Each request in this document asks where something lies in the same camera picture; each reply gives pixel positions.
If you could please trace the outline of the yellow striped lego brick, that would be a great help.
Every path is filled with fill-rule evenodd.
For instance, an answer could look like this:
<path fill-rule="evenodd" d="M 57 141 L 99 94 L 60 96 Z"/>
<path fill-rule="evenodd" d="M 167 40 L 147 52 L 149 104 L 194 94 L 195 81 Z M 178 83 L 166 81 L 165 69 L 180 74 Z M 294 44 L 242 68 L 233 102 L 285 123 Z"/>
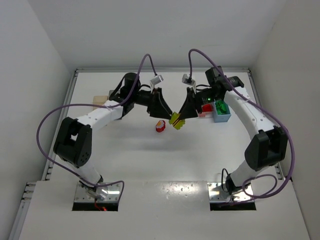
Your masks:
<path fill-rule="evenodd" d="M 173 112 L 171 115 L 171 119 L 168 121 L 170 125 L 176 130 L 180 130 L 186 123 L 185 119 L 180 119 L 180 114 L 177 112 Z"/>

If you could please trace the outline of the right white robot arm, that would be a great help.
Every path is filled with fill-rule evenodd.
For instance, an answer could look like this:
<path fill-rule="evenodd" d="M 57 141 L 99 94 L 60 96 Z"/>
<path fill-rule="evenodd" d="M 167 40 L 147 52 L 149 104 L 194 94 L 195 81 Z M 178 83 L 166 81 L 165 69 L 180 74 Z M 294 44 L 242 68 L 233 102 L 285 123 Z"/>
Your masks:
<path fill-rule="evenodd" d="M 266 168 L 282 161 L 286 155 L 288 136 L 282 126 L 276 126 L 249 99 L 244 83 L 237 76 L 226 77 L 220 67 L 205 72 L 208 87 L 196 90 L 195 80 L 184 74 L 182 82 L 188 85 L 186 99 L 178 112 L 178 120 L 195 118 L 206 103 L 223 102 L 240 119 L 248 132 L 250 143 L 244 152 L 244 161 L 225 180 L 228 194 L 241 190 Z"/>

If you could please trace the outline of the red flower lego brick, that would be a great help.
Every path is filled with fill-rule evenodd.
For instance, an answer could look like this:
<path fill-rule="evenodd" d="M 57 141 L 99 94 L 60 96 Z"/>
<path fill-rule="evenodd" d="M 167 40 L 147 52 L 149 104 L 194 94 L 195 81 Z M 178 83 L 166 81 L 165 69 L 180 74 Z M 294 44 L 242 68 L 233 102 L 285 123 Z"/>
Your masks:
<path fill-rule="evenodd" d="M 165 120 L 159 120 L 158 123 L 155 125 L 156 132 L 161 133 L 165 129 L 166 129 L 166 121 Z"/>

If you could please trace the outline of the green curved lego brick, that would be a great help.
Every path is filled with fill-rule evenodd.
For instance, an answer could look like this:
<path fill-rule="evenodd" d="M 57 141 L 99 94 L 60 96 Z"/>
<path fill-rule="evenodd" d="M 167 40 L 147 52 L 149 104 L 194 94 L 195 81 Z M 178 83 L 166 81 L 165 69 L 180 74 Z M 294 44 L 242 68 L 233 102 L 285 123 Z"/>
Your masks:
<path fill-rule="evenodd" d="M 223 100 L 216 100 L 214 105 L 215 105 L 217 115 L 228 114 L 227 106 L 225 105 Z"/>

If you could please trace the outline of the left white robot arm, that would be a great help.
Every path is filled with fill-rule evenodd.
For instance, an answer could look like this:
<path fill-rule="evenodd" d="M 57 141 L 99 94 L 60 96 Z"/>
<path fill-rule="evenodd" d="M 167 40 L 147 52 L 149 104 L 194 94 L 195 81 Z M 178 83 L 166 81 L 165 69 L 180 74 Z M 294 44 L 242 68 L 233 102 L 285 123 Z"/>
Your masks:
<path fill-rule="evenodd" d="M 173 112 L 163 98 L 162 89 L 156 87 L 162 81 L 163 77 L 156 75 L 150 80 L 149 89 L 143 90 L 139 76 L 126 73 L 101 107 L 77 118 L 63 119 L 53 151 L 73 168 L 85 188 L 95 191 L 103 184 L 103 177 L 90 161 L 93 132 L 122 119 L 135 105 L 145 106 L 150 117 L 171 119 Z"/>

